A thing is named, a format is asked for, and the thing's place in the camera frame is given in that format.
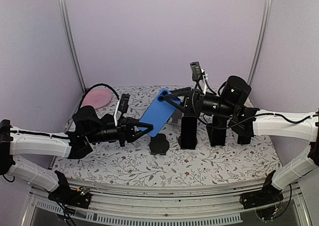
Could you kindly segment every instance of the pink plate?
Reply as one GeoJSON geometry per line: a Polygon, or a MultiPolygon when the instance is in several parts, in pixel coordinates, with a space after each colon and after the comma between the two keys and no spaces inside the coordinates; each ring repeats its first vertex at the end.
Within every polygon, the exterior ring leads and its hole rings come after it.
{"type": "Polygon", "coordinates": [[[112,92],[106,89],[92,90],[83,101],[84,106],[92,106],[94,109],[105,107],[112,99],[112,92]]]}

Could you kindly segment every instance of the white wall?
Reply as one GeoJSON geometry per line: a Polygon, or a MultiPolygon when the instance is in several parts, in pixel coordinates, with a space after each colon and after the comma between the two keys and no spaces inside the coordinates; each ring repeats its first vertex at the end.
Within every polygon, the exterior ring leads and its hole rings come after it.
{"type": "Polygon", "coordinates": [[[247,78],[264,0],[67,0],[87,86],[192,84],[200,61],[218,86],[247,78]]]}
{"type": "MultiPolygon", "coordinates": [[[[253,103],[284,112],[315,112],[319,107],[319,1],[273,0],[260,63],[253,84],[253,103]]],[[[308,142],[273,137],[286,164],[308,142]]],[[[319,170],[299,181],[312,222],[319,225],[319,170]]]]}
{"type": "MultiPolygon", "coordinates": [[[[30,130],[62,131],[81,91],[58,0],[0,0],[0,120],[30,130]]],[[[32,157],[48,165],[50,157],[32,157]]],[[[0,177],[0,225],[21,224],[30,186],[0,177]]]]}

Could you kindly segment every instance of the vent grille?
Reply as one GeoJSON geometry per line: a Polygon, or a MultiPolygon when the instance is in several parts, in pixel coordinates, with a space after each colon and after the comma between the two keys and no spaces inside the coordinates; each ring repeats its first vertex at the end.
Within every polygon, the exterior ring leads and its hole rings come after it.
{"type": "MultiPolygon", "coordinates": [[[[38,200],[36,206],[56,214],[63,214],[62,209],[54,202],[51,203],[47,201],[38,200]]],[[[86,212],[82,215],[83,218],[77,216],[74,216],[74,218],[109,226],[222,226],[242,222],[240,214],[189,220],[138,220],[108,216],[104,214],[91,212],[86,212]]]]}

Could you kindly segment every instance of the blue object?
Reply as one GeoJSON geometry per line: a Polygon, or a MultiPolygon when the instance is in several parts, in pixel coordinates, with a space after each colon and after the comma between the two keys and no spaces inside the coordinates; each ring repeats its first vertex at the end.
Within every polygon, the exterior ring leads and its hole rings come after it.
{"type": "MultiPolygon", "coordinates": [[[[167,94],[171,94],[171,92],[167,89],[162,89],[139,120],[139,122],[153,125],[153,130],[147,133],[151,137],[155,137],[159,133],[171,115],[176,111],[175,107],[164,101],[164,96],[167,94]]],[[[177,97],[173,98],[172,101],[180,104],[180,99],[177,97]]]]}

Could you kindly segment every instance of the floral pattern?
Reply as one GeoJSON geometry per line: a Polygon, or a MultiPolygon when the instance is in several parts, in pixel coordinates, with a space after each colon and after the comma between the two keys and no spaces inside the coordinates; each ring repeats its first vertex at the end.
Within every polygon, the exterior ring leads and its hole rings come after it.
{"type": "MultiPolygon", "coordinates": [[[[129,93],[130,107],[126,116],[140,118],[158,92],[181,87],[118,87],[120,94],[129,93]]],[[[113,114],[116,98],[97,111],[99,117],[113,114]]],[[[100,143],[86,158],[57,158],[53,169],[66,177],[105,184],[135,186],[195,186],[216,185],[262,179],[280,166],[278,156],[268,136],[256,136],[249,145],[237,145],[235,135],[227,131],[226,145],[211,147],[206,127],[198,123],[195,150],[181,150],[177,142],[180,125],[168,122],[161,133],[169,141],[166,156],[150,155],[150,137],[144,136],[120,147],[116,143],[100,143]]]]}

